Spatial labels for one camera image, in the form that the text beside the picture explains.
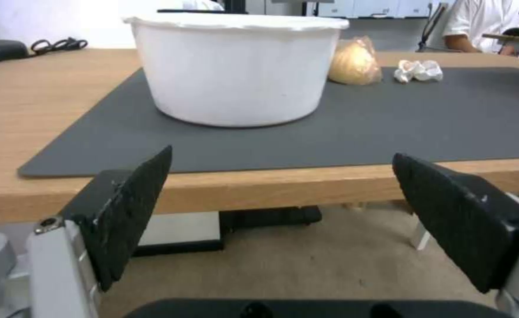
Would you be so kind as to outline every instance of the white t-shirt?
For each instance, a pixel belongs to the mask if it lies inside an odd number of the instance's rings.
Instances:
[[[497,40],[482,34],[502,34],[519,28],[519,0],[458,0],[452,8],[443,36],[465,34],[484,53],[497,53]]]

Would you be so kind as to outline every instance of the scissors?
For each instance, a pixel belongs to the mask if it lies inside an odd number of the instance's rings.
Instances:
[[[76,40],[75,38],[67,38],[59,40],[53,45],[48,40],[38,40],[31,45],[31,50],[36,56],[42,56],[45,53],[57,51],[74,51],[83,49],[88,45],[86,40]]]

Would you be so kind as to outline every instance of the black chair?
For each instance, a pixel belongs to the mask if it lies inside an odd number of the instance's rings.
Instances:
[[[419,48],[417,52],[460,52],[458,50],[451,50],[444,47],[439,46],[430,46],[427,44],[431,35],[434,35],[433,32],[437,31],[437,26],[440,24],[441,27],[444,27],[446,24],[446,20],[448,19],[449,13],[449,4],[447,2],[441,2],[438,4],[435,12],[429,16],[429,20],[423,29],[423,34],[421,35],[421,42],[419,42]],[[432,11],[432,4],[429,4],[429,8]],[[440,33],[442,30],[435,32],[435,35],[441,36]]]

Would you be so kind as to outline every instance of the white bowl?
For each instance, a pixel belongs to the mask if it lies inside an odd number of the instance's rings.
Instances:
[[[318,106],[340,29],[301,16],[166,13],[125,18],[155,105],[183,121],[274,125]]]

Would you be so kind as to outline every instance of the metal screw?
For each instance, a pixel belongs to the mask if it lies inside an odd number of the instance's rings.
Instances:
[[[34,227],[34,233],[35,235],[44,234],[53,230],[57,230],[63,226],[65,226],[65,221],[63,221],[62,217],[52,216],[36,223]]]

